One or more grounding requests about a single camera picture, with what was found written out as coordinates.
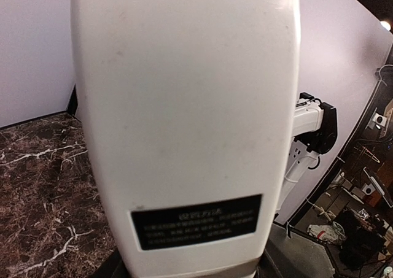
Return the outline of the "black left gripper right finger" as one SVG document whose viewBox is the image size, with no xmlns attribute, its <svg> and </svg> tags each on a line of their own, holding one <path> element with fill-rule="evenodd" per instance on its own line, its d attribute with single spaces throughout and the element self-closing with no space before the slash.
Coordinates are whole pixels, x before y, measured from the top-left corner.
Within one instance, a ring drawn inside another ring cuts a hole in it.
<svg viewBox="0 0 393 278">
<path fill-rule="evenodd" d="M 259 277 L 290 277 L 290 261 L 276 247 L 267 247 L 260 259 Z"/>
</svg>

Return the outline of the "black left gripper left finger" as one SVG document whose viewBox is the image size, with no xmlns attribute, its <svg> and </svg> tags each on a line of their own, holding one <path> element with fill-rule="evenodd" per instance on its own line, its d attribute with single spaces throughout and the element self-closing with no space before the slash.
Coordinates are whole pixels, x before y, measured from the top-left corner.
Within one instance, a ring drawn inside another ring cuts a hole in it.
<svg viewBox="0 0 393 278">
<path fill-rule="evenodd" d="M 129 278 L 128 270 L 118 250 L 113 251 L 103 265 L 103 277 Z"/>
</svg>

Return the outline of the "white red remote control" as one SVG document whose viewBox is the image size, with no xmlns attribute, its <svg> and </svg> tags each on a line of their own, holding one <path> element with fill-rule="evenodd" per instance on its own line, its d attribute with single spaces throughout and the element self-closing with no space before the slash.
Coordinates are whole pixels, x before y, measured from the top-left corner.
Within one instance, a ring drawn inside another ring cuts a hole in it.
<svg viewBox="0 0 393 278">
<path fill-rule="evenodd" d="M 132 277 L 253 277 L 292 142 L 299 0 L 71 0 L 85 141 Z"/>
</svg>

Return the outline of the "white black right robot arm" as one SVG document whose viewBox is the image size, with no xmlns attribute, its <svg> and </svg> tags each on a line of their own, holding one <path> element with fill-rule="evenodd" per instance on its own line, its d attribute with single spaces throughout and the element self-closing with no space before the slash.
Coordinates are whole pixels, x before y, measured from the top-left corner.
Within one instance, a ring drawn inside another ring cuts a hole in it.
<svg viewBox="0 0 393 278">
<path fill-rule="evenodd" d="M 276 212 L 307 170 L 321 163 L 338 137 L 336 107 L 302 92 L 295 106 L 292 143 Z"/>
</svg>

